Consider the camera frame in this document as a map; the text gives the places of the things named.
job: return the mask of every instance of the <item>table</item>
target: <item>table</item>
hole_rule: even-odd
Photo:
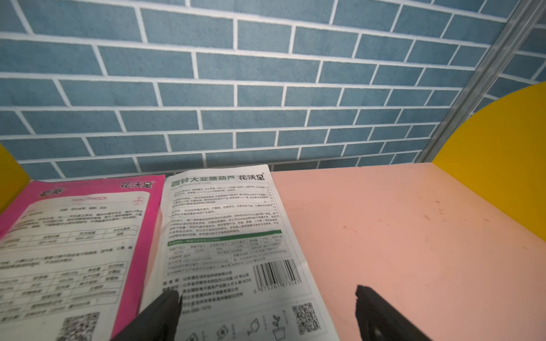
[[[274,172],[342,341],[357,284],[433,340],[546,335],[546,243],[433,164]]]

